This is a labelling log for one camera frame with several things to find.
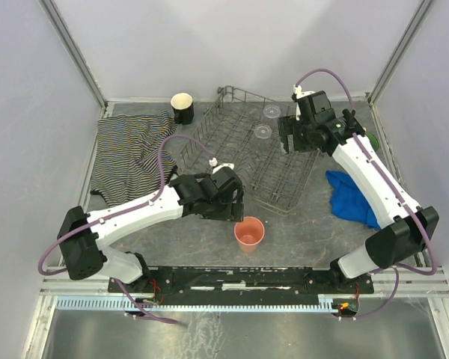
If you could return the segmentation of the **clear plastic cup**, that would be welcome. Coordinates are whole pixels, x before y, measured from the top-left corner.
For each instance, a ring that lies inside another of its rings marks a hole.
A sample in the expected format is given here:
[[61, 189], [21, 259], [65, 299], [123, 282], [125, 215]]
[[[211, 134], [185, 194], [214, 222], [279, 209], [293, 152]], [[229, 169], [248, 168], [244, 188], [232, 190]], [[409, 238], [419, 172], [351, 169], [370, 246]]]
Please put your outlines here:
[[272, 129], [266, 124], [259, 124], [254, 129], [254, 135], [260, 140], [267, 140], [272, 136]]
[[281, 116], [281, 107], [275, 104], [265, 105], [263, 115], [270, 120], [277, 119]]

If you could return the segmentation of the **salmon pink plastic cup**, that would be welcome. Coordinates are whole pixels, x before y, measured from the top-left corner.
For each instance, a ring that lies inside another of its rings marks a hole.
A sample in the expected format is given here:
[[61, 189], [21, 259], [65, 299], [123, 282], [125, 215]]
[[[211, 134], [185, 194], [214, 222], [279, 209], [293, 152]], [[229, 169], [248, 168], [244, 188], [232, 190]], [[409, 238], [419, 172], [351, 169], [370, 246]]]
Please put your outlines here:
[[263, 241], [265, 227], [258, 218], [246, 216], [235, 224], [233, 233], [240, 249], [250, 254]]

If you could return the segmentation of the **black mug cream inside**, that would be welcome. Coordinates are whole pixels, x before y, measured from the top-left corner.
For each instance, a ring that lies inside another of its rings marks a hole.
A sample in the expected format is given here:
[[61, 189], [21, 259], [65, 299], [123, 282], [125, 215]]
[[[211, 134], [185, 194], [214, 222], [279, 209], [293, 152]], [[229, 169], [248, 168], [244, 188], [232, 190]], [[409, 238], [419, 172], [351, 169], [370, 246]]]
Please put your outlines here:
[[176, 124], [189, 125], [194, 118], [193, 98], [188, 93], [177, 93], [172, 96], [170, 101], [174, 112], [174, 121]]

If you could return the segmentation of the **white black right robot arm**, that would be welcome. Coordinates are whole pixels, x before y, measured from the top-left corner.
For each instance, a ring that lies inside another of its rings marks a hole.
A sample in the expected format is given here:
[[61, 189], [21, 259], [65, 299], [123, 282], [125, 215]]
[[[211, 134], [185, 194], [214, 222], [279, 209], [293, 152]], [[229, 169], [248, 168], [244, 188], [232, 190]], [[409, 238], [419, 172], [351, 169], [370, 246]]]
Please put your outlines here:
[[293, 88], [294, 115], [278, 119], [284, 153], [320, 150], [332, 157], [351, 177], [376, 216], [379, 231], [358, 249], [334, 263], [342, 280], [392, 266], [430, 249], [439, 214], [423, 208], [400, 186], [373, 150], [354, 109], [337, 116], [325, 91]]

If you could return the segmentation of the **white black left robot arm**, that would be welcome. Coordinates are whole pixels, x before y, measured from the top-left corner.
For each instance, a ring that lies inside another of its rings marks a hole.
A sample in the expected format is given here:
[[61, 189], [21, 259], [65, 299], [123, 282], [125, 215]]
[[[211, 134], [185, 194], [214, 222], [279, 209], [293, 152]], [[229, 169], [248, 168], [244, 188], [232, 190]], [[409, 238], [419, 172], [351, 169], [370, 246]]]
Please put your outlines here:
[[151, 225], [188, 215], [239, 222], [244, 191], [233, 168], [222, 165], [211, 174], [179, 175], [161, 193], [119, 206], [89, 213], [76, 206], [67, 212], [58, 232], [68, 276], [84, 280], [101, 274], [126, 284], [149, 280], [151, 273], [142, 255], [118, 251], [112, 244]]

